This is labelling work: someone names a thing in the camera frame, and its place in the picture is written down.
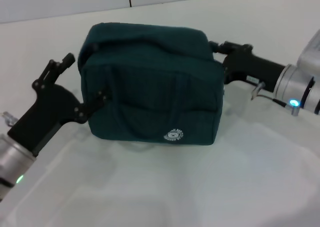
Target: dark green bag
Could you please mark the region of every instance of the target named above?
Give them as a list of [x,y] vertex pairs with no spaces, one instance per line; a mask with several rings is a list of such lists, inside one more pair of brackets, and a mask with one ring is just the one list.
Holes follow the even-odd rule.
[[195,29],[101,23],[92,27],[78,68],[84,102],[111,97],[89,119],[102,139],[211,145],[220,122],[224,69]]

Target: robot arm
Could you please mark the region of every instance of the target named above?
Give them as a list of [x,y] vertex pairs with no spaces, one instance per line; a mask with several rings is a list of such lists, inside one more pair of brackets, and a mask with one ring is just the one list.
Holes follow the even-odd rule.
[[[218,45],[210,42],[215,53],[227,55],[224,83],[243,81],[256,86],[252,98],[264,89],[273,93],[273,101],[290,106],[292,114],[299,109],[319,114],[320,82],[316,75],[320,72],[320,31],[303,51],[297,66],[283,66],[252,54],[249,44],[239,45],[225,42]],[[7,124],[13,126],[0,135],[0,201],[20,181],[23,174],[36,160],[41,149],[68,122],[85,123],[90,115],[102,108],[109,93],[102,89],[91,102],[82,104],[76,97],[55,84],[57,78],[75,62],[68,54],[62,63],[50,60],[40,78],[32,84],[37,93],[34,105],[16,121],[8,113]]]

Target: black mount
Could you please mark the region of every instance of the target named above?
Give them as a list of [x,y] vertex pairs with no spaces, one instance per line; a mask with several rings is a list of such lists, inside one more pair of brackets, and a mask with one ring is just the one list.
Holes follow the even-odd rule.
[[61,126],[68,122],[84,124],[108,99],[109,93],[104,89],[93,101],[83,104],[70,91],[55,84],[59,75],[75,61],[71,53],[62,63],[49,61],[39,79],[32,84],[37,94],[35,103],[7,133],[35,157]]
[[222,64],[224,84],[243,81],[257,86],[264,82],[264,90],[274,91],[285,66],[255,56],[252,53],[253,46],[250,44],[239,45],[231,42],[221,45],[215,42],[209,42],[209,44],[213,52],[227,55]]

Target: bag logo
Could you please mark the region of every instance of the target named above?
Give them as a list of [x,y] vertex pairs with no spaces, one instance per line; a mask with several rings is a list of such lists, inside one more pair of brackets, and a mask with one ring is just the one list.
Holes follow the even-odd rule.
[[178,141],[178,140],[182,139],[183,136],[184,136],[184,133],[182,132],[182,130],[174,128],[169,133],[167,133],[164,136],[164,138],[167,141]]

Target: bag handle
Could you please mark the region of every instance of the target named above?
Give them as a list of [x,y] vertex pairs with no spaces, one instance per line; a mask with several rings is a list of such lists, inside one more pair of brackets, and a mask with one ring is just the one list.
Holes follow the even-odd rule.
[[168,122],[164,124],[159,130],[152,135],[145,135],[141,132],[136,131],[132,126],[128,124],[126,118],[124,117],[122,111],[120,110],[119,99],[117,94],[117,88],[114,81],[114,76],[111,67],[107,67],[106,74],[108,78],[108,82],[112,92],[112,102],[113,102],[113,116],[121,128],[130,133],[135,138],[141,140],[150,140],[154,137],[165,135],[168,130],[172,129],[172,127],[177,123],[180,117],[181,106],[184,103],[186,97],[186,90],[188,84],[188,77],[184,74],[177,74],[175,77],[175,91],[174,91],[174,100],[171,106]]

